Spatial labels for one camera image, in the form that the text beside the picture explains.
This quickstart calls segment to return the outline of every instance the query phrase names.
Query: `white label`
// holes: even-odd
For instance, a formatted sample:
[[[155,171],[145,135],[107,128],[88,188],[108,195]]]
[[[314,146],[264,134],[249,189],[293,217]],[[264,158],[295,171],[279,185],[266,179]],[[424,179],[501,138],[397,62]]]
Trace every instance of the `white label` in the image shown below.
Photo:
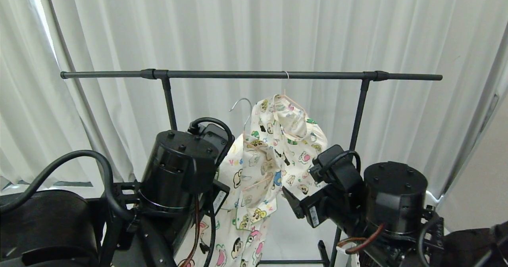
[[[312,227],[317,227],[319,225],[319,219],[316,207],[311,207],[309,211],[310,211],[310,219],[312,220]]]
[[[221,206],[221,203],[224,201],[225,196],[226,196],[225,191],[219,191],[219,193],[217,194],[217,197],[214,200],[214,212],[215,213],[217,213],[217,210]]]

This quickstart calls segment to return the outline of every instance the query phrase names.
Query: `wall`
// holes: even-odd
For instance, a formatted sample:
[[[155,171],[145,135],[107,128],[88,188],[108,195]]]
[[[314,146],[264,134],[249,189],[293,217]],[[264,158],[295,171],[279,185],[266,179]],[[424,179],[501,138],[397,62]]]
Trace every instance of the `wall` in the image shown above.
[[[450,231],[491,227],[508,220],[508,98],[479,140],[450,192],[439,206]]]

